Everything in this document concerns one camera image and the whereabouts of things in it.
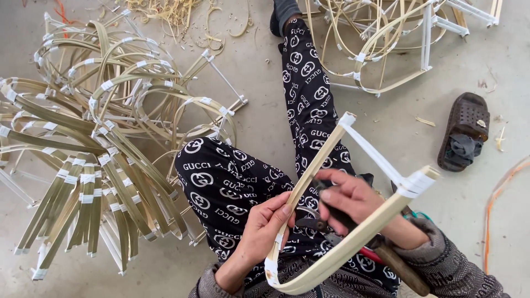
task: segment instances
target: concrete floor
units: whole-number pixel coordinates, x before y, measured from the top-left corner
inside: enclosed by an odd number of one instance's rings
[[[279,39],[268,32],[271,0],[250,0],[254,26],[248,34],[231,38],[226,29],[239,30],[245,18],[244,1],[223,1],[223,11],[211,15],[212,32],[222,31],[227,38],[224,52],[215,59],[236,89],[245,94],[249,104],[235,119],[238,127],[238,148],[268,162],[295,178],[294,148],[288,129],[284,97],[280,79],[281,60],[276,44]],[[479,2],[487,9],[490,1]],[[64,0],[70,19],[97,19],[100,10],[96,0]],[[114,7],[113,1],[108,5]],[[193,13],[192,22],[199,27],[187,34],[188,44],[193,37],[198,40],[204,30],[207,1]],[[28,61],[41,44],[44,34],[43,13],[53,12],[52,0],[29,0],[26,8],[20,1],[0,2],[0,76],[38,78]],[[229,21],[228,15],[234,17]],[[475,92],[488,102],[492,118],[502,115],[503,122],[492,121],[490,140],[485,143],[476,163],[462,173],[443,172],[443,178],[422,197],[412,203],[413,209],[426,212],[436,224],[456,243],[462,252],[476,264],[482,264],[481,244],[484,211],[487,198],[504,172],[529,154],[528,110],[530,81],[530,5],[523,0],[504,3],[501,25],[487,30],[484,24],[467,18],[471,35],[466,41],[454,34],[447,34],[431,52],[433,69],[427,74],[397,89],[383,93],[380,98],[370,94],[332,88],[337,113],[351,111],[359,117],[358,130],[398,169],[409,174],[426,164],[436,165],[436,156],[446,128],[449,110],[454,99],[465,91]],[[155,40],[165,41],[167,49],[177,58],[178,65],[186,68],[202,52],[186,46],[182,50],[172,38],[163,38],[160,23],[147,25],[135,21],[143,33]],[[408,54],[402,60],[416,59]],[[337,56],[330,66],[341,65],[346,59]],[[488,89],[494,80],[488,71],[492,69],[498,85],[494,92],[486,93],[477,81],[485,80]],[[209,69],[200,74],[191,88],[197,95],[209,96],[223,104],[234,101],[227,87]],[[436,123],[431,127],[415,121],[415,117]],[[497,151],[494,139],[506,127],[503,149]],[[350,149],[352,163],[358,172],[371,172],[376,176],[375,187],[388,195],[390,183],[367,155],[349,137],[343,143]],[[49,170],[39,162],[27,160],[21,169],[35,171],[45,177]],[[527,170],[516,176],[495,204],[492,213],[490,271],[504,285],[512,297],[526,297],[530,293],[530,261],[524,251],[530,232],[523,219],[530,203],[524,195]],[[42,196],[44,184],[18,179],[29,192]],[[37,262],[36,248],[29,255],[13,256],[18,242],[33,210],[16,198],[5,186],[0,186],[0,288],[2,297],[184,297],[195,285],[205,265],[216,258],[206,242],[189,247],[188,241],[176,238],[159,239],[154,243],[140,241],[140,255],[130,264],[125,277],[118,270],[106,248],[101,245],[98,257],[90,259],[82,248],[71,253],[58,253],[46,279],[32,282],[30,268]]]

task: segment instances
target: jacket sleeve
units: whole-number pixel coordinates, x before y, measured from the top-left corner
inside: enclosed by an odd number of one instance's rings
[[[188,298],[241,298],[243,297],[244,286],[233,295],[228,294],[215,281],[215,272],[222,263],[212,263],[206,267],[199,281],[188,295]]]
[[[411,222],[430,241],[412,250],[394,246],[394,251],[430,286],[431,294],[439,298],[510,297],[494,276],[468,261],[432,221],[413,218]]]

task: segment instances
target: brown slipper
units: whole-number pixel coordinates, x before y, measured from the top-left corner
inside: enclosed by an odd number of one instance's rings
[[[480,154],[488,140],[490,113],[484,98],[465,92],[451,108],[444,141],[438,153],[440,168],[462,172]]]

